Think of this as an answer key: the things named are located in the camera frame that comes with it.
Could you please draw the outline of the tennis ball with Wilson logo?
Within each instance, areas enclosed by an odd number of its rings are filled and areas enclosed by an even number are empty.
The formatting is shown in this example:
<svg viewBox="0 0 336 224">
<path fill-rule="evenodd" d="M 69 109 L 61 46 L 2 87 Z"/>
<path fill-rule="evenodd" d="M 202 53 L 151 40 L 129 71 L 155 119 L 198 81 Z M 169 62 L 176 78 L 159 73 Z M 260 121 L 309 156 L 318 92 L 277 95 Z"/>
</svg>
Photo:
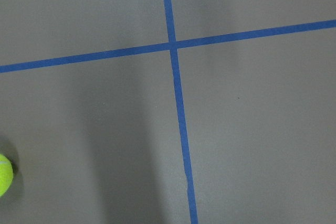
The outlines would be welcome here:
<svg viewBox="0 0 336 224">
<path fill-rule="evenodd" d="M 11 161 L 3 154 L 1 154 L 0 164 L 0 196 L 2 197 L 12 184 L 14 172 Z"/>
</svg>

